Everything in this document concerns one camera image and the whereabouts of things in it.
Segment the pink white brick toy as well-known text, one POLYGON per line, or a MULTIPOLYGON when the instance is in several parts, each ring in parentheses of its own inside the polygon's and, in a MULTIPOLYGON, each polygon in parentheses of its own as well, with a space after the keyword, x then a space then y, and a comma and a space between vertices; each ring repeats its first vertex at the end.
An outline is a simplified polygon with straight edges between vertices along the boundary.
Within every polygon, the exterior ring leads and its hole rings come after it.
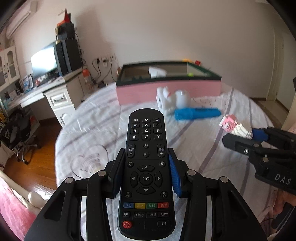
POLYGON ((247 139, 252 139, 253 133, 250 124, 240 122, 233 114, 225 115, 219 126, 228 133, 247 139))

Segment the blue flashlight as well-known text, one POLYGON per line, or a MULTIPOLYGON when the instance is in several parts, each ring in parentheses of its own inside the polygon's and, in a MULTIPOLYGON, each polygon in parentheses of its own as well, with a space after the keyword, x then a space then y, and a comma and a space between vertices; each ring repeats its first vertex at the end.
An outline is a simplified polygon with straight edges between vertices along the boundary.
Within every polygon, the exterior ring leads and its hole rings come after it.
POLYGON ((217 108, 182 108, 174 112, 176 120, 199 120, 221 116, 221 111, 217 108))

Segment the black remote control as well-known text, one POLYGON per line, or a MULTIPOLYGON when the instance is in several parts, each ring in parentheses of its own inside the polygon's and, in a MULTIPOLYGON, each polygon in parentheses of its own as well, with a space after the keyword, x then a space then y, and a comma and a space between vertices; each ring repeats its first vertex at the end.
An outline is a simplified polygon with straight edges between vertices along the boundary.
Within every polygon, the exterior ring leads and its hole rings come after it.
POLYGON ((130 114, 117 227, 133 240, 161 240, 175 229, 165 121, 155 109, 130 114))

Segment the white bear figurine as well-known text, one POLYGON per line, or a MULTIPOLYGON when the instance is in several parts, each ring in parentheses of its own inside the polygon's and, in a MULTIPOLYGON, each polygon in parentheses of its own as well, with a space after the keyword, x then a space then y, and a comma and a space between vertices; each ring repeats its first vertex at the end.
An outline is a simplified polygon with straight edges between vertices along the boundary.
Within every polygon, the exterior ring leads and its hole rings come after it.
POLYGON ((163 115, 170 115, 176 109, 176 95, 171 94, 168 87, 158 87, 156 100, 163 115))

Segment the red decorated box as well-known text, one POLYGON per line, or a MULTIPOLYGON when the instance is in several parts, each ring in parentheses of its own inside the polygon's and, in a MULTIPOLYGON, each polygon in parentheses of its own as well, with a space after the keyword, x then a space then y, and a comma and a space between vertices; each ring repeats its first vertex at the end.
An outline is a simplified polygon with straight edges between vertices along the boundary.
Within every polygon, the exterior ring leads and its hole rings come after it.
POLYGON ((199 60, 195 60, 195 61, 193 61, 193 60, 191 60, 191 59, 183 59, 182 61, 183 61, 183 62, 193 63, 193 64, 198 65, 198 66, 201 65, 201 62, 200 62, 199 60))

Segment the black office chair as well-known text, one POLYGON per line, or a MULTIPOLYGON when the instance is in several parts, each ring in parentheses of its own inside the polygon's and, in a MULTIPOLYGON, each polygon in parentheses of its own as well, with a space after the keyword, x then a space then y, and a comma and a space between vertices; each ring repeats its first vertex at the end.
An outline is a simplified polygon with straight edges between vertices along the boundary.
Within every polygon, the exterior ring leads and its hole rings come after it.
POLYGON ((1 111, 1 144, 16 154, 16 160, 25 165, 30 160, 25 159, 25 153, 30 148, 40 149, 40 143, 36 135, 31 135, 31 116, 21 109, 16 109, 7 117, 1 111))

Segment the white cup in box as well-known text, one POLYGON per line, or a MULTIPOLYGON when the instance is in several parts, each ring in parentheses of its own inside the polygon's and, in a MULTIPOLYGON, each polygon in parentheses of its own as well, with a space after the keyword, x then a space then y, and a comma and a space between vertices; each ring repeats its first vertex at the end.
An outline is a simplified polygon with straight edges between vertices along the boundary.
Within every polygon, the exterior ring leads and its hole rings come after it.
POLYGON ((166 70, 161 69, 161 68, 157 68, 157 67, 153 67, 153 66, 149 67, 149 74, 150 74, 151 78, 161 78, 161 77, 167 76, 166 70))

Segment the white desk with drawers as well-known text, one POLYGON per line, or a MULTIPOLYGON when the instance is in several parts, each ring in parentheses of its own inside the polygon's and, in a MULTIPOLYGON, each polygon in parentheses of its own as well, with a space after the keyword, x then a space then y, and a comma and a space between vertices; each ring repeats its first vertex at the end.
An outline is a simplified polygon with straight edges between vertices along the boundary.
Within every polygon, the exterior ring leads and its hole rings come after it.
POLYGON ((8 104, 8 110, 17 106, 25 108, 46 98, 58 122, 64 127, 82 103, 85 94, 82 68, 79 68, 18 97, 8 104))

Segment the pink storage box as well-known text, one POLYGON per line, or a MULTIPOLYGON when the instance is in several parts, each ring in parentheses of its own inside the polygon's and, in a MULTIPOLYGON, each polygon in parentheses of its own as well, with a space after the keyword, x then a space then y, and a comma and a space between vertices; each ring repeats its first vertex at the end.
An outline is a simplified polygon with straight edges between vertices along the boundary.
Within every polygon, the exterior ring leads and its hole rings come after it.
POLYGON ((123 65, 116 80, 119 104, 155 101, 158 87, 170 93, 186 90, 191 97, 219 96, 222 77, 204 67, 183 61, 139 62, 123 65), (151 78, 149 67, 166 70, 166 77, 151 78))

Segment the orange cap bottle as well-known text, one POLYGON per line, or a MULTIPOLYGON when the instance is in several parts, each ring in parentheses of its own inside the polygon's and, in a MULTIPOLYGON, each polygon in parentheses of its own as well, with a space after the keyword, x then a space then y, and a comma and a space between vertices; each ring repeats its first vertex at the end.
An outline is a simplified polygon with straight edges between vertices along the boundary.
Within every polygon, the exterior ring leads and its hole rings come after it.
POLYGON ((83 74, 85 82, 89 83, 91 81, 91 75, 90 75, 89 70, 88 69, 83 69, 82 74, 83 74))

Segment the black computer monitor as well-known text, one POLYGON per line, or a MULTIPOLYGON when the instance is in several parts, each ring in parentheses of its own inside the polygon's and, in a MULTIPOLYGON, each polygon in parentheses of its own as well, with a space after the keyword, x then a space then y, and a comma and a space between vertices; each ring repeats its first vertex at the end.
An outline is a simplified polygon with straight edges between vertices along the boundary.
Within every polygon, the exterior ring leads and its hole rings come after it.
POLYGON ((31 65, 33 71, 33 79, 37 79, 52 70, 57 69, 57 61, 55 57, 55 42, 36 52, 31 57, 31 65))

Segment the white glass door cabinet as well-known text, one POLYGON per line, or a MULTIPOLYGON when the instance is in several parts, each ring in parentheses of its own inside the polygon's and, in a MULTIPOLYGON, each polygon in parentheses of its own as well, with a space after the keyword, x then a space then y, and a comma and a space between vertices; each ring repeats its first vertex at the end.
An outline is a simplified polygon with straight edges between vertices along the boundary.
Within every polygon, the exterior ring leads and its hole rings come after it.
POLYGON ((0 52, 0 63, 0 89, 2 91, 10 84, 20 80, 15 46, 0 52))

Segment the black computer tower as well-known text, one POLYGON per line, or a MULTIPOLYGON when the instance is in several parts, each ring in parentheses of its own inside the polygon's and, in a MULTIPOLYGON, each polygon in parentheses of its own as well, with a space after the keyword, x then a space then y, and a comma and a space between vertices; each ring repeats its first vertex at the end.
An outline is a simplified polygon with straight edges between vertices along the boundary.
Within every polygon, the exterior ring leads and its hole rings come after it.
POLYGON ((65 76, 82 67, 82 60, 76 39, 58 40, 55 42, 57 69, 65 76))

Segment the black box stack with red item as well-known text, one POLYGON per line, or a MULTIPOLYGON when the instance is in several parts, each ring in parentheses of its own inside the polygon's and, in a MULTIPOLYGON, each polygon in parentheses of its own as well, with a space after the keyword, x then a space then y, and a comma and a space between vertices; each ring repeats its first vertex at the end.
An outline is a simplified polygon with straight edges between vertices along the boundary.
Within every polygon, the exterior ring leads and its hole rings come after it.
POLYGON ((56 41, 62 41, 66 39, 75 39, 75 27, 71 22, 71 14, 64 11, 63 20, 60 21, 55 27, 56 41))

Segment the white air conditioner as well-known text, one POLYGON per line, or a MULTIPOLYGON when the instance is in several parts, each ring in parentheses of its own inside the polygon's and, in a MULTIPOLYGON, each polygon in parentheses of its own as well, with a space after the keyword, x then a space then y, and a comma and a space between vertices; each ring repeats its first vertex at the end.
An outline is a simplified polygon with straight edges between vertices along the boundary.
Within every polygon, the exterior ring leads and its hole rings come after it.
POLYGON ((12 16, 6 28, 6 38, 10 39, 20 26, 32 17, 38 9, 39 1, 26 1, 12 16))

